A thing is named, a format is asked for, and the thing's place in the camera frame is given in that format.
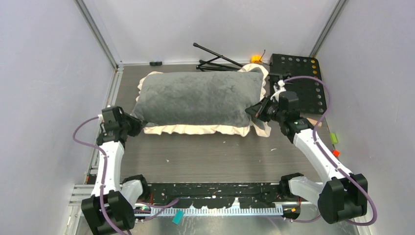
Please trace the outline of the grey cream ruffled pillowcase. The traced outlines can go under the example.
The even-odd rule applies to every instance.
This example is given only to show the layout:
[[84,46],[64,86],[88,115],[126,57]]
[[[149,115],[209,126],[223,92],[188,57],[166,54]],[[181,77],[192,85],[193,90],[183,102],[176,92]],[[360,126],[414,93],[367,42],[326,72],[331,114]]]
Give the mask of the grey cream ruffled pillowcase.
[[157,72],[138,84],[132,116],[146,121],[146,134],[246,136],[252,128],[269,137],[270,126],[246,109],[266,94],[268,71],[247,64],[237,71]]

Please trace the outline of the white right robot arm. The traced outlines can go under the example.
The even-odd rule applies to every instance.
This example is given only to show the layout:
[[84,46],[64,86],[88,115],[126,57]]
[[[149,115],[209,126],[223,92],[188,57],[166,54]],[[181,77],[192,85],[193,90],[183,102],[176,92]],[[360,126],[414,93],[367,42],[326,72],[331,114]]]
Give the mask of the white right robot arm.
[[266,96],[245,111],[260,121],[278,122],[282,134],[306,156],[320,176],[321,184],[300,173],[283,176],[279,188],[282,199],[292,201],[298,196],[307,200],[317,206],[329,224],[366,215],[366,178],[344,167],[322,143],[314,125],[301,116],[295,92],[281,92],[278,100]]

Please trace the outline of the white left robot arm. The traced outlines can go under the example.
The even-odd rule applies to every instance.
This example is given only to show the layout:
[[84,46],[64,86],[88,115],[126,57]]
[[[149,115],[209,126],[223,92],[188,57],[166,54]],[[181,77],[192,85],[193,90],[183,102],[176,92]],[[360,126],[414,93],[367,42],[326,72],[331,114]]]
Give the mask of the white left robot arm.
[[137,136],[144,121],[120,106],[102,109],[97,117],[100,133],[91,147],[99,152],[97,177],[81,211],[94,235],[129,235],[135,225],[135,203],[146,202],[150,189],[143,175],[120,179],[121,162],[128,137]]

